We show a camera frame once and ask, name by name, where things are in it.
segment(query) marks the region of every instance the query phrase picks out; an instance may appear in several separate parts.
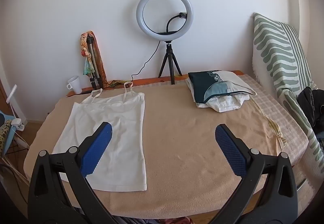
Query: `wooden floor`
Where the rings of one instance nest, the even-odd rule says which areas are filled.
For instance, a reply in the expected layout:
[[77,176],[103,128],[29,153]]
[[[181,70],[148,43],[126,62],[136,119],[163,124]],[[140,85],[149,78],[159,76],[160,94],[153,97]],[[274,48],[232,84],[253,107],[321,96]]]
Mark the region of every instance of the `wooden floor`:
[[[21,137],[29,144],[31,145],[36,137],[36,133],[41,127],[41,123],[33,123],[29,122],[25,130],[23,132],[19,132]],[[8,155],[8,158],[10,161],[18,168],[18,170],[24,174],[23,170],[23,165],[24,165],[24,160],[26,157],[27,151],[21,151],[15,154],[10,154]],[[294,167],[294,171],[298,172],[299,168],[298,165]],[[11,199],[15,203],[15,205],[19,208],[19,210],[27,216],[27,205],[21,198],[21,195],[17,192],[17,187],[16,187],[16,182],[13,178],[13,176],[9,172],[5,172],[4,174],[6,180],[5,180],[5,185],[8,188],[7,192],[9,193]],[[295,174],[295,180],[297,183],[300,183],[303,179],[302,174]],[[25,197],[25,199],[28,199],[28,189],[29,187],[23,183],[19,183],[22,193]],[[309,186],[309,184],[306,182],[302,188],[298,191],[298,212],[299,214],[307,207],[309,204],[310,200],[312,199],[314,193],[312,188]],[[250,212],[253,210],[255,207],[258,198],[260,196],[260,192],[256,193],[252,198],[250,203],[248,204],[247,208],[245,209],[244,213]],[[192,215],[190,218],[196,223],[196,224],[207,224],[217,213],[219,210],[213,211],[213,212],[208,212],[208,213],[203,213],[203,214],[198,214],[198,215]]]

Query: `beige blanket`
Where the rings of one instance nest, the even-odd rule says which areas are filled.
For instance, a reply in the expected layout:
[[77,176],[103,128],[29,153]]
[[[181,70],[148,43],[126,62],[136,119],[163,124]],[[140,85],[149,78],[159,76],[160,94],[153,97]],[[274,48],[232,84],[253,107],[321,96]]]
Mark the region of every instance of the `beige blanket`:
[[[257,148],[263,154],[281,152],[276,134],[252,101],[244,102],[240,109],[218,113],[211,108],[197,108],[186,84],[135,87],[134,91],[145,93],[143,149],[147,191],[95,191],[113,215],[174,218],[221,208],[240,177],[234,175],[215,141],[215,128],[219,124],[225,123],[249,148]],[[104,91],[100,97],[123,92]],[[25,159],[28,178],[38,153],[43,149],[52,152],[73,103],[87,96],[62,98],[49,114]],[[264,180],[261,178],[256,191],[262,188]],[[72,205],[78,206],[67,182],[64,187]]]

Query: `leopard print fabric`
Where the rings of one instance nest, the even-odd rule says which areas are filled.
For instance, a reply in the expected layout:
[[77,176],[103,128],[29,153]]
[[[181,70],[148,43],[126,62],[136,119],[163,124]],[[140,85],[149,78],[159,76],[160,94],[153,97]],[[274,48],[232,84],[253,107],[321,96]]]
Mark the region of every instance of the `leopard print fabric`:
[[4,124],[0,127],[0,153],[2,153],[5,141],[10,130],[11,120],[6,120]]

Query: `checkered cloth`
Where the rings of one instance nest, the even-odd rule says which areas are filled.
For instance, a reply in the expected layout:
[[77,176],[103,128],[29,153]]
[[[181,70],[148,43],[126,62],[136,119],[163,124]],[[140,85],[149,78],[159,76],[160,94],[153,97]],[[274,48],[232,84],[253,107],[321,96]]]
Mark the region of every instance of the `checkered cloth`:
[[[246,84],[248,84],[255,92],[254,101],[263,109],[264,113],[273,121],[275,121],[281,129],[282,136],[287,140],[287,144],[283,151],[289,155],[291,164],[296,164],[303,156],[308,139],[299,127],[297,122],[290,116],[290,114],[249,75],[239,76]],[[185,84],[185,80],[175,81],[176,84]],[[152,83],[148,85],[140,85],[136,87],[154,87],[170,85],[170,81]]]

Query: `white mug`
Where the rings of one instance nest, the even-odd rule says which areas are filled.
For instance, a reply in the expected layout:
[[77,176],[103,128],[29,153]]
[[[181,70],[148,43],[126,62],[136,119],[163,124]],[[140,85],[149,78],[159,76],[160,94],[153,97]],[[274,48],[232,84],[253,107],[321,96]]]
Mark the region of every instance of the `white mug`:
[[67,88],[69,90],[73,89],[75,94],[81,94],[82,93],[82,88],[79,80],[79,76],[74,76],[71,79],[67,81]]

